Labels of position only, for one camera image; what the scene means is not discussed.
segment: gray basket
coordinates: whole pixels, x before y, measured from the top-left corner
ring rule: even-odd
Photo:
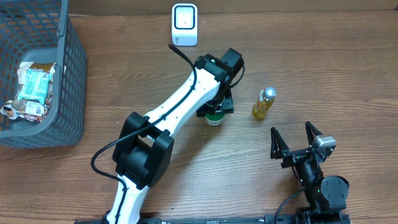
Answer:
[[[77,144],[83,134],[87,56],[68,17],[67,0],[0,0],[0,106],[19,89],[21,62],[57,63],[52,104],[39,124],[0,114],[0,144]]]

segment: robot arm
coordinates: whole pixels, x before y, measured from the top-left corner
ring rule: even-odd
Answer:
[[[136,224],[139,221],[139,212],[149,188],[162,177],[169,166],[174,144],[172,137],[203,105],[222,103],[225,92],[229,90],[232,79],[243,64],[242,55],[233,49],[229,49],[221,59],[210,54],[199,57],[195,62],[197,72],[195,89],[165,119],[140,134],[141,137],[148,137],[154,141],[152,147],[141,141],[138,136],[116,145],[113,154],[113,160],[117,163],[116,172],[127,185],[126,198],[120,209],[118,224]],[[124,123],[120,138],[159,119],[182,99],[193,82],[192,72],[186,82],[156,109],[144,117],[135,112],[130,114]],[[123,190],[123,184],[119,183],[113,208],[104,215],[103,223],[116,223]]]

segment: plastic bin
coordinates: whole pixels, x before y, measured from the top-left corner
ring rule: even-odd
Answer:
[[[52,104],[39,124],[0,114],[0,145],[77,144],[83,134],[87,56],[68,17],[67,0],[0,0],[0,106],[15,98],[21,62],[56,63]]]

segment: wooden table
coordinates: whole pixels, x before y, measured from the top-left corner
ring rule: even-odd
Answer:
[[[119,136],[133,111],[165,101],[191,72],[168,49],[170,16],[74,17],[88,54],[85,134],[58,149],[0,150],[0,223],[72,223],[100,218],[117,183],[95,174],[92,155]],[[243,54],[232,90],[235,113],[221,126],[193,117],[176,135],[170,167],[142,212],[162,218],[253,217],[274,213],[299,188],[269,158],[275,126],[292,150],[307,147],[304,123],[332,134],[321,165],[351,187],[353,223],[398,222],[398,13],[301,12],[199,16],[192,60]],[[261,88],[277,97],[265,121],[251,108]],[[97,166],[114,173],[112,151]],[[301,195],[282,213],[304,206]]]

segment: tabletop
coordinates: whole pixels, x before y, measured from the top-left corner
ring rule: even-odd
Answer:
[[[144,115],[186,80],[189,65],[167,45],[171,18],[73,17],[88,55],[85,133],[77,146],[0,149],[0,223],[73,223],[111,209],[117,182],[90,159],[118,138],[133,111]],[[307,147],[305,122],[336,139],[324,175],[350,182],[353,223],[397,223],[398,13],[295,12],[200,14],[191,60],[243,55],[246,73],[232,89],[235,112],[220,126],[192,117],[175,136],[170,166],[142,213],[160,218],[258,217],[300,188],[291,169],[270,159],[270,128],[291,150]],[[264,121],[252,106],[277,90]],[[114,174],[113,150],[97,167]],[[305,206],[301,195],[282,213]]]

